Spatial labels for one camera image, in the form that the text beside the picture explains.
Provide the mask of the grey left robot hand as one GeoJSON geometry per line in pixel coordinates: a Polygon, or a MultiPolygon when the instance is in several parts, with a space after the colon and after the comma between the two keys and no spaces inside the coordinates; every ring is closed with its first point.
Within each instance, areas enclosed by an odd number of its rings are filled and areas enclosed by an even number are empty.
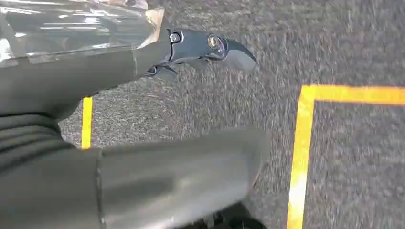
{"type": "Polygon", "coordinates": [[[0,41],[1,228],[177,229],[244,199],[256,181],[265,130],[82,150],[58,126],[81,99],[171,73],[170,63],[251,70],[256,59],[241,43],[184,29],[141,48],[76,31],[3,31],[0,41]]]}

